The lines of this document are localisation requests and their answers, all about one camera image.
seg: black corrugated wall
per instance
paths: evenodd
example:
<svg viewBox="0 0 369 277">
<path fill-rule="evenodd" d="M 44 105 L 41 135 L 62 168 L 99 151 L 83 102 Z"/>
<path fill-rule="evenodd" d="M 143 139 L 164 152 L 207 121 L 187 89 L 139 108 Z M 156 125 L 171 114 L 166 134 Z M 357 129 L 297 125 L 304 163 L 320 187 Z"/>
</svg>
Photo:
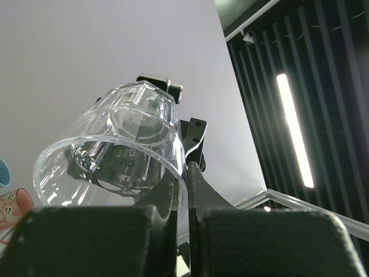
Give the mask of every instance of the black corrugated wall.
<svg viewBox="0 0 369 277">
<path fill-rule="evenodd" d="M 369 224 L 369 0 L 281 0 L 228 42 L 268 188 Z M 276 77 L 314 180 L 303 185 Z M 369 242 L 354 239 L 369 271 Z"/>
</svg>

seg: clear plastic cup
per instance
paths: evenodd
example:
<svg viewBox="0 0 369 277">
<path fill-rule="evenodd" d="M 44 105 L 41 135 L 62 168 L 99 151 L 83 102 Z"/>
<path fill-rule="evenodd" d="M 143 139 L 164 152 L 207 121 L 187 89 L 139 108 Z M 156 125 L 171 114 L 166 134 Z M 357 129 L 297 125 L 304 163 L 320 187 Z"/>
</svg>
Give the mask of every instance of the clear plastic cup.
<svg viewBox="0 0 369 277">
<path fill-rule="evenodd" d="M 140 81 L 112 89 L 46 148 L 33 185 L 44 205 L 133 205 L 169 170 L 185 211 L 184 167 L 173 97 Z"/>
</svg>

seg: blue cup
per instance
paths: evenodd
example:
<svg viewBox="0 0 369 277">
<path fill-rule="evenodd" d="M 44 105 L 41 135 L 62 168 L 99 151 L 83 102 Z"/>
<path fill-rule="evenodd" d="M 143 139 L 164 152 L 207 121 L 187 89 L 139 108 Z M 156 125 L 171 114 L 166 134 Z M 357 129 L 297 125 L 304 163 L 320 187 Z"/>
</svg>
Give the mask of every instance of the blue cup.
<svg viewBox="0 0 369 277">
<path fill-rule="evenodd" d="M 0 187 L 10 184 L 10 171 L 6 163 L 0 159 Z"/>
</svg>

